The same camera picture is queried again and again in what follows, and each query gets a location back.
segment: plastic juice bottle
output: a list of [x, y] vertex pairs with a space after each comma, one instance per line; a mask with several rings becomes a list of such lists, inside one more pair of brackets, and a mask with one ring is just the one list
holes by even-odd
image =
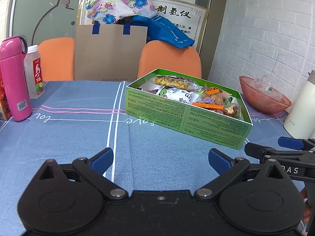
[[29, 97], [31, 99], [40, 97], [45, 89], [38, 45], [33, 45], [27, 48], [27, 55], [24, 59], [24, 72]]

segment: floral fabric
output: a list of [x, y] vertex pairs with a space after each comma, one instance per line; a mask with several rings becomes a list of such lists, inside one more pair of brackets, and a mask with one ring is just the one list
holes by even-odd
[[88, 18], [100, 24], [115, 24], [135, 15], [152, 18], [158, 14], [150, 0], [95, 0], [86, 9]]

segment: white thermos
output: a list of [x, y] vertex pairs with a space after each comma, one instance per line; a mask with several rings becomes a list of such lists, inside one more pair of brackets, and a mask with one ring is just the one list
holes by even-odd
[[308, 139], [315, 128], [315, 70], [300, 91], [291, 112], [284, 122], [293, 138]]

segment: pink bottle cap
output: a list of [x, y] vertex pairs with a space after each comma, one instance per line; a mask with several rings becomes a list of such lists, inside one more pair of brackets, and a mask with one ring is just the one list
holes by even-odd
[[1, 57], [0, 60], [7, 59], [12, 56], [16, 56], [20, 54], [21, 51], [21, 41], [24, 44], [24, 52], [22, 54], [27, 53], [27, 43], [26, 40], [20, 36], [12, 36], [5, 39], [0, 46]]

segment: metal screw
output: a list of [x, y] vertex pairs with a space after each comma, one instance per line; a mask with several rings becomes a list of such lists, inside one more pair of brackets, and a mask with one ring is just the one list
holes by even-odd
[[212, 191], [210, 189], [207, 189], [207, 188], [201, 188], [201, 189], [198, 189], [196, 193], [198, 196], [208, 197], [212, 194]]
[[122, 197], [126, 194], [124, 189], [116, 188], [110, 191], [111, 196], [113, 197]]

